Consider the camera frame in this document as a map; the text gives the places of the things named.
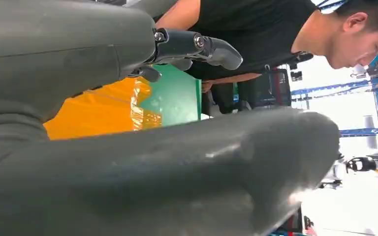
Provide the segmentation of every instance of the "yellow plastic sheet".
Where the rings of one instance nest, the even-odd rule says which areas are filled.
[[[150,94],[148,81],[126,78],[67,99],[44,126],[52,140],[156,128],[161,115],[138,107]]]

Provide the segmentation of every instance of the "white wall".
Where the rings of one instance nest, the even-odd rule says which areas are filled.
[[[298,70],[302,71],[303,80],[293,82],[292,90],[343,84],[355,81],[350,77],[353,69],[343,68],[333,70],[325,57],[314,57],[313,59],[298,64]]]
[[[343,188],[313,192],[302,209],[315,223],[318,236],[353,235],[347,232],[378,236],[378,175],[349,175]]]

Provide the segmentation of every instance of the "man's hand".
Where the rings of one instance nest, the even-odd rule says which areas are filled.
[[[211,90],[211,87],[214,83],[211,80],[208,81],[202,81],[202,92],[206,93],[209,90]]]

